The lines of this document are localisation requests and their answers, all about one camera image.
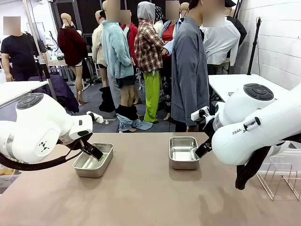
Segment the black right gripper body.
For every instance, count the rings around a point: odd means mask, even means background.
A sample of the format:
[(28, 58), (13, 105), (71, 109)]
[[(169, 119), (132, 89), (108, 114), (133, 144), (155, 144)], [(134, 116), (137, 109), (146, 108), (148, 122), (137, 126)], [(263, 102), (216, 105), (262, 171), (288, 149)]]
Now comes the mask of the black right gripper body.
[(214, 116), (206, 114), (203, 117), (205, 118), (205, 121), (206, 121), (205, 126), (203, 127), (203, 132), (206, 133), (206, 135), (209, 137), (209, 139), (208, 139), (209, 142), (211, 142), (212, 137), (215, 133), (215, 130), (213, 128)]

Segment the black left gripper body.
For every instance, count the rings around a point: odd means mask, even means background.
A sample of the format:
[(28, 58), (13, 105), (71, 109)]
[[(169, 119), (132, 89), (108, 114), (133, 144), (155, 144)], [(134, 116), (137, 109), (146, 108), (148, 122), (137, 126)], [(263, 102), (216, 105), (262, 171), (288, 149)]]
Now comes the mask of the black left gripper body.
[(79, 143), (81, 145), (81, 149), (82, 151), (86, 152), (86, 153), (92, 153), (94, 151), (94, 146), (92, 144), (90, 144), (89, 142), (87, 142), (84, 139), (80, 139)]

